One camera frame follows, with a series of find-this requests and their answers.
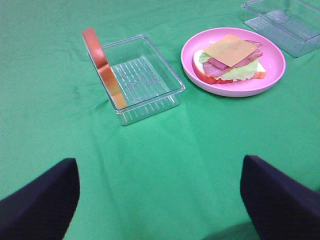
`green tablecloth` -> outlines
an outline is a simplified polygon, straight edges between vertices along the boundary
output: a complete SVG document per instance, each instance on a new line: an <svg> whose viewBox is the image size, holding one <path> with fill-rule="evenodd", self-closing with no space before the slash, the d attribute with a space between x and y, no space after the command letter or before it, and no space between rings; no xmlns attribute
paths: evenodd
<svg viewBox="0 0 320 240"><path fill-rule="evenodd" d="M240 0L1 1L0 199L66 157L80 199L66 240L199 240L250 221L239 183L259 155L320 187L320 52L284 53L282 79L246 98L208 93L184 74L194 34L249 30ZM102 44L147 35L186 85L181 104L121 126L88 58Z"/></svg>

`bread slice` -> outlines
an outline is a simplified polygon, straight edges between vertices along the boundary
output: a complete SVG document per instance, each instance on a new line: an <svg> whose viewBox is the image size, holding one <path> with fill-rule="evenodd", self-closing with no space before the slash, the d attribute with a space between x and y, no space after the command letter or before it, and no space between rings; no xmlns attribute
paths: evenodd
<svg viewBox="0 0 320 240"><path fill-rule="evenodd" d="M236 81L241 81L237 79L235 80L233 79L222 80L221 78L216 79L213 76L206 74L203 68L203 64L200 62L200 59L199 59L202 53L203 53L202 50L196 51L192 59L192 68L194 70L194 73L201 81L207 84L228 84ZM266 69L259 62L257 66L257 70L251 79L264 79L266 76L266 73L267 73Z"/></svg>

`pink plate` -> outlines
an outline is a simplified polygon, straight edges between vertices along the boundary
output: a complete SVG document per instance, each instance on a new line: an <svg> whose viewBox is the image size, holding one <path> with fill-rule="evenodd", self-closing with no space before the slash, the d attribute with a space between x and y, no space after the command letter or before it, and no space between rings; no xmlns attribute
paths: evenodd
<svg viewBox="0 0 320 240"><path fill-rule="evenodd" d="M262 46L259 48L263 52L263 56L259 60L266 69L264 79L240 80L225 84L208 84L196 76L192 67L194 53L217 42L228 34L244 40L254 40L262 43ZM186 75L200 88L213 94L236 98L253 96L268 90L277 83L286 69L285 57L274 43L255 32L234 27L212 28L194 35L182 48L181 62Z"/></svg>

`clear plastic container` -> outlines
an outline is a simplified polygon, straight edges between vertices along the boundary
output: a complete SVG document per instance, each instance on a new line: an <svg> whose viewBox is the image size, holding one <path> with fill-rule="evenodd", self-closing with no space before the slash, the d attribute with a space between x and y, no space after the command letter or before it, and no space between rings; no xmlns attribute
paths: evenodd
<svg viewBox="0 0 320 240"><path fill-rule="evenodd" d="M105 89L122 125L180 104L179 93L185 85L147 36L138 35L101 47L127 104L127 107L117 109Z"/></svg>
<svg viewBox="0 0 320 240"><path fill-rule="evenodd" d="M251 0L245 23L293 57L320 48L319 0Z"/></svg>

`food container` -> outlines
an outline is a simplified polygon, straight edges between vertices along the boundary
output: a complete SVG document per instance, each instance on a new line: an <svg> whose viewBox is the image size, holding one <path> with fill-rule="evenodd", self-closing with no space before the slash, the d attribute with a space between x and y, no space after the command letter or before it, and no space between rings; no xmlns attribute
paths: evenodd
<svg viewBox="0 0 320 240"><path fill-rule="evenodd" d="M278 47L300 57L320 48L318 0L251 0L245 9L245 23Z"/></svg>
<svg viewBox="0 0 320 240"><path fill-rule="evenodd" d="M126 107L119 109L88 52L121 125L128 125L180 104L185 85L145 35L101 46Z"/></svg>

